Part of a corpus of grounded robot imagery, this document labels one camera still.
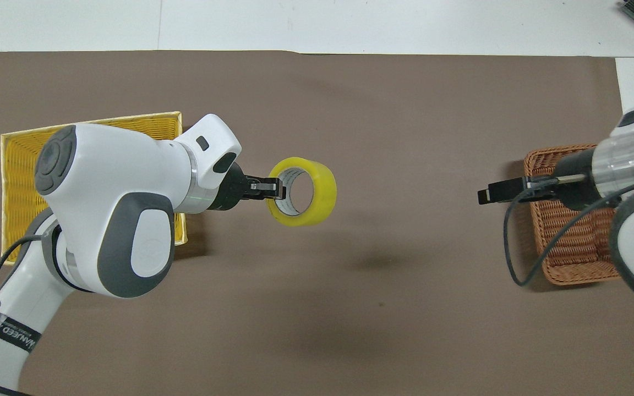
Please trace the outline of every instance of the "yellow tape roll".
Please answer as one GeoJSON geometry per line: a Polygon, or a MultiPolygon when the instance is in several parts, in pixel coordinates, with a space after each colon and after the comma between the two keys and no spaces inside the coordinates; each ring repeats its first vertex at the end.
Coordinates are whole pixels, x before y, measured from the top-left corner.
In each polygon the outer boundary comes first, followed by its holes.
{"type": "Polygon", "coordinates": [[[328,218],[337,202],[337,182],[332,171],[319,162],[299,157],[285,158],[272,169],[270,178],[279,178],[285,187],[284,200],[267,200],[271,214],[281,224],[290,227],[312,226],[328,218]],[[312,178],[312,202],[303,211],[297,211],[290,200],[292,183],[302,173],[312,178]]]}

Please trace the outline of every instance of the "white table surface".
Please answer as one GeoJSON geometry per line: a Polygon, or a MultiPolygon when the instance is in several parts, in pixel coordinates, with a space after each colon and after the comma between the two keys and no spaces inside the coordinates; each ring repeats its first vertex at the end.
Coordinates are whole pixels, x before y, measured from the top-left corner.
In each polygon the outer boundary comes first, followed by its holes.
{"type": "Polygon", "coordinates": [[[612,0],[0,1],[0,51],[179,49],[609,56],[634,106],[634,22],[612,0]]]}

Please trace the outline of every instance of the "label sticker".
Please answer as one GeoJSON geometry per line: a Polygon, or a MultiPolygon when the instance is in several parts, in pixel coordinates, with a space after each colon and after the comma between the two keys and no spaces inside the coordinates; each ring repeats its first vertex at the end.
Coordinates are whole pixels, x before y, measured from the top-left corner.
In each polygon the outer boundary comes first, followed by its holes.
{"type": "Polygon", "coordinates": [[[40,338],[41,333],[38,331],[0,313],[0,340],[31,353],[40,338]]]}

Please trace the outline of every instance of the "brown wicker basket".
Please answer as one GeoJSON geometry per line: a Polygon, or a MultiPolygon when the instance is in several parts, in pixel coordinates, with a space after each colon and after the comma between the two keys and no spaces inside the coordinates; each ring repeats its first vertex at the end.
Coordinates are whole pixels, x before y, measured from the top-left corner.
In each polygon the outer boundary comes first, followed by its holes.
{"type": "MultiPolygon", "coordinates": [[[[595,145],[559,146],[531,151],[525,157],[525,174],[549,175],[559,158],[592,147],[595,145]]],[[[538,254],[578,213],[568,210],[559,201],[533,202],[530,208],[538,254]]],[[[555,285],[576,285],[620,278],[611,263],[608,248],[608,233],[614,213],[609,208],[596,210],[571,227],[544,259],[544,276],[555,285]]]]}

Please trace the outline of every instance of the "gray joint cap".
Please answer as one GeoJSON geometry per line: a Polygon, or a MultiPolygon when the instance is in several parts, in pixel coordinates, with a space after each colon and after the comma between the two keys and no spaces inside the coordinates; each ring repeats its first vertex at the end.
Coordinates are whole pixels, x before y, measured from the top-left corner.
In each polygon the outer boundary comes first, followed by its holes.
{"type": "Polygon", "coordinates": [[[75,125],[60,128],[45,143],[38,155],[35,168],[35,185],[40,195],[55,191],[73,165],[78,137],[75,125]]]}

